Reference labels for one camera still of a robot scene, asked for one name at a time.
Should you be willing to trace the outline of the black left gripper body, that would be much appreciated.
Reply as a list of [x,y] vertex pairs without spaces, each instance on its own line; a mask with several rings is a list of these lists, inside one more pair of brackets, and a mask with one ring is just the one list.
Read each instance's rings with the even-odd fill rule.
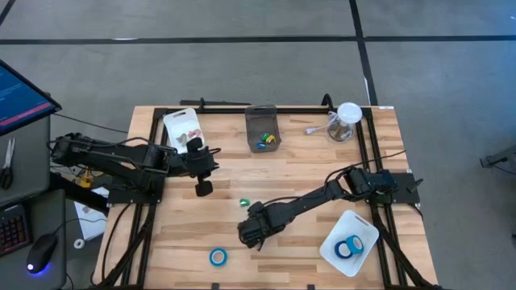
[[210,149],[202,144],[200,138],[190,140],[187,144],[187,152],[181,155],[187,173],[198,180],[195,191],[198,197],[206,197],[213,192],[213,185],[207,180],[207,173],[213,166],[206,164],[208,155],[215,155],[221,151],[220,148]]

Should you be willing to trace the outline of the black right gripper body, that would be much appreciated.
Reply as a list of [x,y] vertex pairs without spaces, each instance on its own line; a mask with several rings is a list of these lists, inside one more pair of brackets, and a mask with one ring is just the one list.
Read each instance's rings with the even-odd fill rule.
[[248,248],[264,244],[266,238],[282,231],[282,226],[274,226],[269,220],[266,206],[256,202],[248,209],[248,218],[237,225],[239,240]]

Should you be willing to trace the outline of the light blue tape roll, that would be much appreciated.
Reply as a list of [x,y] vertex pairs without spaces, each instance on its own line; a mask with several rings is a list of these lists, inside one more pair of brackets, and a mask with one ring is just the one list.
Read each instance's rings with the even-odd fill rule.
[[214,248],[210,255],[209,260],[212,266],[222,267],[227,263],[228,255],[225,249],[219,247]]
[[358,235],[349,236],[345,242],[353,255],[359,255],[364,252],[364,244]]

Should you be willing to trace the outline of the white plastic bin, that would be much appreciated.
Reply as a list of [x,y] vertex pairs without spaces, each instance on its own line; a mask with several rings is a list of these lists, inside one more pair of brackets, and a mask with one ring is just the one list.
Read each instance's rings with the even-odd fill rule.
[[[169,141],[171,147],[177,149],[178,153],[186,153],[187,146],[181,146],[176,138],[182,134],[186,134],[190,131],[201,129],[200,123],[198,121],[197,114],[194,109],[188,108],[184,110],[177,111],[175,113],[167,114],[163,118],[165,128],[167,130]],[[205,139],[203,133],[198,137],[201,139],[202,144],[205,144]]]
[[[340,259],[335,255],[334,245],[349,236],[358,235],[364,244],[364,252],[350,259]],[[336,222],[319,248],[319,254],[345,276],[353,277],[360,270],[370,250],[379,238],[378,229],[357,213],[347,210]]]

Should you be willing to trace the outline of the grey transparent bin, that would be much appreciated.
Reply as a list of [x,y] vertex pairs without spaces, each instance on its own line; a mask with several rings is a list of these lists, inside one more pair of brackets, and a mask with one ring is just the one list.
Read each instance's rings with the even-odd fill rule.
[[[252,153],[276,151],[281,144],[281,136],[277,121],[277,108],[274,105],[249,106],[245,109],[247,141]],[[277,143],[262,142],[261,136],[269,133],[276,137]],[[265,143],[266,148],[258,148],[257,143]]]

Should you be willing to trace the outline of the white paper sheet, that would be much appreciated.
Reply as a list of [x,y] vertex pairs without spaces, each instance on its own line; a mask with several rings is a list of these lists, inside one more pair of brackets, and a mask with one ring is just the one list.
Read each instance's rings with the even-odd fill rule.
[[96,238],[105,232],[107,217],[104,213],[77,201],[74,202],[74,206],[85,241]]

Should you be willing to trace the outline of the black diagonal bar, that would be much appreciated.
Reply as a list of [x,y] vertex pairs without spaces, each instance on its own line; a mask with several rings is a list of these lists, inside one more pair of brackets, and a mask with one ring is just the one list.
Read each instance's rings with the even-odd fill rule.
[[48,189],[50,191],[58,189],[64,190],[65,196],[69,200],[86,205],[91,209],[103,213],[105,216],[109,213],[106,197],[93,192],[89,188],[83,188],[54,172],[50,173],[50,184]]

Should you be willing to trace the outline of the white bulb table lamp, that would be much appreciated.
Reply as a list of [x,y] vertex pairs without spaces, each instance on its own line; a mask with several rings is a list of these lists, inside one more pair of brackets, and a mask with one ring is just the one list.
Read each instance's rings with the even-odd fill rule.
[[355,134],[355,125],[362,119],[362,109],[355,103],[345,102],[336,112],[330,112],[331,120],[326,136],[332,143],[346,143]]

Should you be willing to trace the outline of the grey side desk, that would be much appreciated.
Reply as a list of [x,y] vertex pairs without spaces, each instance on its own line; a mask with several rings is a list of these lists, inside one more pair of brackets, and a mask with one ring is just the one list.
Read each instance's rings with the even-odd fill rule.
[[[31,224],[32,242],[0,257],[0,290],[60,289],[65,285],[65,193],[50,191],[50,158],[46,142],[50,139],[50,118],[26,125],[0,137],[0,168],[4,164],[9,139],[15,138],[12,160],[13,183],[0,188],[0,209],[22,204]],[[26,269],[27,255],[34,242],[44,234],[57,236],[56,248],[46,268],[31,274]]]

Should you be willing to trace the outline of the black computer mouse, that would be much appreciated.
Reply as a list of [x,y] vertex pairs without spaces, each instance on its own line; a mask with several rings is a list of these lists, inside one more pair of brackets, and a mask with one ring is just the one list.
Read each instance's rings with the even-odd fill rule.
[[27,255],[26,269],[31,274],[42,272],[48,265],[56,248],[57,236],[44,234],[33,244]]

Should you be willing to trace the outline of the computer monitor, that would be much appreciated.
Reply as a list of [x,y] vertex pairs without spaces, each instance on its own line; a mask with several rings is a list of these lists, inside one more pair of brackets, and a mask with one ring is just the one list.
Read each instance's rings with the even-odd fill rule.
[[0,136],[60,110],[49,93],[0,60]]

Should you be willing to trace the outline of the black keyboard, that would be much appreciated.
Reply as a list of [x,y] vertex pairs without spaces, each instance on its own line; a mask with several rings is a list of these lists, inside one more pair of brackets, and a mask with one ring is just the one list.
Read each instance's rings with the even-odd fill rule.
[[32,242],[31,224],[22,204],[0,209],[0,257]]

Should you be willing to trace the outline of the black table frame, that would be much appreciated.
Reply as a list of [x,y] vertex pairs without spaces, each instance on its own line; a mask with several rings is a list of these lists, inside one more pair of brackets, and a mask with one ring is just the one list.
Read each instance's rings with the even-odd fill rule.
[[[366,220],[370,205],[332,201],[302,214],[284,231],[268,238],[261,250],[239,241],[237,225],[247,210],[239,200],[268,201],[302,195],[323,184],[344,166],[382,156],[383,167],[404,172],[409,165],[394,110],[367,107],[371,119],[364,133],[343,144],[328,141],[320,127],[328,106],[279,106],[281,144],[274,152],[252,153],[247,143],[242,106],[206,106],[198,119],[206,143],[220,148],[219,169],[211,175],[214,190],[198,197],[195,179],[168,178],[148,245],[133,258],[129,280],[146,289],[381,289],[400,279],[393,252],[383,242],[371,250],[353,277],[326,262],[319,248],[339,217],[352,210]],[[226,250],[222,267],[211,265],[214,248]]]

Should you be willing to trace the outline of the black handled scissors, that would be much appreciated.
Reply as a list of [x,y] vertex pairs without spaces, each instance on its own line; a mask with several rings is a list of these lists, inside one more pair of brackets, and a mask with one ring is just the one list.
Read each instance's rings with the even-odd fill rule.
[[15,138],[9,139],[5,162],[0,169],[0,189],[7,190],[13,182],[12,159],[15,152]]

